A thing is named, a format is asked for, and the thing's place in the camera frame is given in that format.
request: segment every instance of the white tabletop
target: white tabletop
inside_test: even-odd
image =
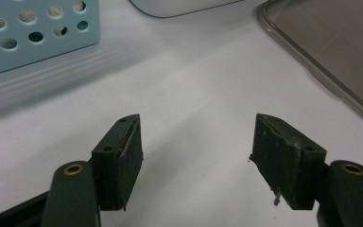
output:
[[[257,24],[264,0],[169,19],[101,0],[101,42],[0,74],[0,212],[88,160],[119,118],[140,114],[145,160],[127,212],[103,226],[318,226],[248,163],[257,113],[363,165],[363,118]]]

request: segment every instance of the clear plastic container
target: clear plastic container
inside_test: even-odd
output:
[[[260,25],[325,87],[363,115],[363,0],[277,0]]]

